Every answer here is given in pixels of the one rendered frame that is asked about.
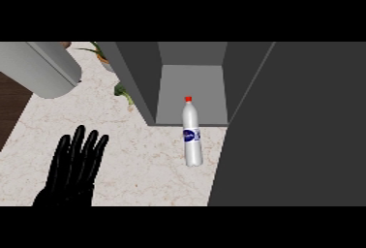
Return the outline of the green leafy vegetable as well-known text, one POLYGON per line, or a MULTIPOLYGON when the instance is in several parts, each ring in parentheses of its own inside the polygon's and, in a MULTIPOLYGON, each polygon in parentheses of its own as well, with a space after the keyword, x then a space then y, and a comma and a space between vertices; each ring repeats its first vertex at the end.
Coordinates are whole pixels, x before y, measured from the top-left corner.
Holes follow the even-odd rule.
POLYGON ((124 86, 121 85, 121 83, 118 83, 118 84, 114 86, 114 94, 115 94, 117 96, 124 96, 130 105, 134 104, 133 99, 131 99, 131 97, 130 97, 130 95, 128 95, 128 93, 127 93, 127 90, 125 90, 124 86))

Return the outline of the grey open cabinet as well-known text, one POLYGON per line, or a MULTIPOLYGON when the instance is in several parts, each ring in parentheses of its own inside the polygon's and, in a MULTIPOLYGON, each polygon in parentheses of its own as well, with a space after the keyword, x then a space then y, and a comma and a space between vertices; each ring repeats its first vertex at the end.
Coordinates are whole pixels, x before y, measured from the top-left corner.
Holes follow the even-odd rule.
POLYGON ((100 42, 146 124, 182 126, 184 98, 199 125, 226 127, 249 92, 272 42, 100 42))

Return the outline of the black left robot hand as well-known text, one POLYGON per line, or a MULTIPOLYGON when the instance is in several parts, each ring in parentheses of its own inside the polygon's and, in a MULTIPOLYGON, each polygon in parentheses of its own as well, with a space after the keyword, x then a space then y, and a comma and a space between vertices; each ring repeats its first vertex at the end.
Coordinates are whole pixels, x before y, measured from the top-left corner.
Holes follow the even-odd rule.
POLYGON ((93 130, 86 135, 86 127, 75 128, 74 135, 60 137, 44 188, 32 205, 35 207, 90 207, 94 181, 102 164, 109 136, 99 136, 93 130))

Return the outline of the dark grey cabinet door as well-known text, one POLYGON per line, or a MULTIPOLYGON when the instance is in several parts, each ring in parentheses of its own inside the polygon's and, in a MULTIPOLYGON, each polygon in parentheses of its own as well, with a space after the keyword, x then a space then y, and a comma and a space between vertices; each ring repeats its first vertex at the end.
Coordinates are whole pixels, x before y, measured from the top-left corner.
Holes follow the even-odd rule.
POLYGON ((366 205, 366 43, 279 43, 226 131, 211 205, 366 205))

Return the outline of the white bottled water red cap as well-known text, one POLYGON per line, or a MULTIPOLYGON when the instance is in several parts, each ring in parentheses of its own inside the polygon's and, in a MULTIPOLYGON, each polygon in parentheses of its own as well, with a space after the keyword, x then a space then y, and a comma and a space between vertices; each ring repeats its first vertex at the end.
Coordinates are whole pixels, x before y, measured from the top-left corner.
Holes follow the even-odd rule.
POLYGON ((184 101, 182 112, 184 159, 187 167, 198 167, 204 163, 198 110, 193 106, 193 97, 186 96, 184 101))

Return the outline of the pale grey rounded appliance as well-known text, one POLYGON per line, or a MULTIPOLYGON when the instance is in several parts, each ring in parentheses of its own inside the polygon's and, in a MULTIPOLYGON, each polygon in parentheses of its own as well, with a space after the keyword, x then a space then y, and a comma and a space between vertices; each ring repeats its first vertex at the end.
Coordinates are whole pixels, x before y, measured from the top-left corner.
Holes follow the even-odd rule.
POLYGON ((0 72, 44 99, 66 95, 81 81, 81 67, 59 42, 0 42, 0 72))

